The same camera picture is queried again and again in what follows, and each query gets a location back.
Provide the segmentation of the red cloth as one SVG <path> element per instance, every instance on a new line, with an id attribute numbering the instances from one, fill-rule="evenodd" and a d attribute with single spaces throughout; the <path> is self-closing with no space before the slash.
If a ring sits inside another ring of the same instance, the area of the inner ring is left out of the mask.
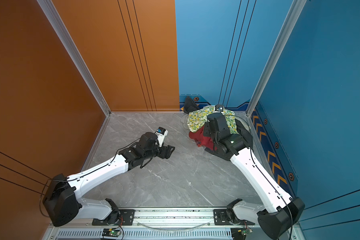
<path id="1" fill-rule="evenodd" d="M 189 137 L 195 141 L 198 147 L 204 146 L 212 151 L 217 149 L 212 138 L 204 136 L 204 127 L 201 127 L 195 133 L 189 132 Z"/>

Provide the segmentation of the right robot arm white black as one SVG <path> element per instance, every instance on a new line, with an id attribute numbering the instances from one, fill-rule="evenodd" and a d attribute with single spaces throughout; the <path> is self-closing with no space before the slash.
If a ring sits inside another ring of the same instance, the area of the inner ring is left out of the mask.
<path id="1" fill-rule="evenodd" d="M 234 120 L 236 133 L 231 133 L 228 116 L 215 112 L 207 116 L 204 136 L 213 142 L 208 153 L 231 162 L 246 177 L 259 195 L 262 204 L 249 204 L 236 199 L 227 205 L 228 220 L 233 225 L 245 222 L 259 224 L 272 240 L 293 231 L 305 208 L 304 202 L 293 198 L 280 187 L 256 158 L 253 151 L 253 136 L 240 120 Z"/>

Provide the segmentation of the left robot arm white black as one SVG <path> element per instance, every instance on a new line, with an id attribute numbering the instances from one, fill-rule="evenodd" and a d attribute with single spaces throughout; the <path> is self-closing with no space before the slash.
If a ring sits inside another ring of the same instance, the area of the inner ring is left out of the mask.
<path id="1" fill-rule="evenodd" d="M 132 144 L 117 150 L 109 160 L 83 172 L 51 179 L 43 198 L 43 205 L 53 226 L 61 227 L 76 219 L 93 219 L 106 225 L 119 225 L 122 214 L 114 201 L 85 199 L 84 195 L 108 181 L 136 167 L 144 168 L 153 158 L 169 159 L 175 150 L 165 146 L 168 131 L 158 128 L 146 132 Z"/>

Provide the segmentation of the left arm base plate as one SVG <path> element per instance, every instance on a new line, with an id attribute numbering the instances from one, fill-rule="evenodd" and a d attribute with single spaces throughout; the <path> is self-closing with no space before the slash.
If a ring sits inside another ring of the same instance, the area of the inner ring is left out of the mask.
<path id="1" fill-rule="evenodd" d="M 104 220 L 93 219 L 92 226 L 132 226 L 135 217 L 135 210 L 121 209 L 118 212 L 112 211 Z"/>

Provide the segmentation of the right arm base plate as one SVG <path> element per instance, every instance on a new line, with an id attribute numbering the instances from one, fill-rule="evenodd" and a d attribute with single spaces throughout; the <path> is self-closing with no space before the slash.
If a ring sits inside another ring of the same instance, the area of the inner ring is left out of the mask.
<path id="1" fill-rule="evenodd" d="M 228 209 L 214 209 L 214 224 L 216 226 L 225 226 L 225 225 L 240 225 L 240 226 L 254 226 L 255 223 L 247 220 L 239 220 L 234 216 L 233 211 Z"/>

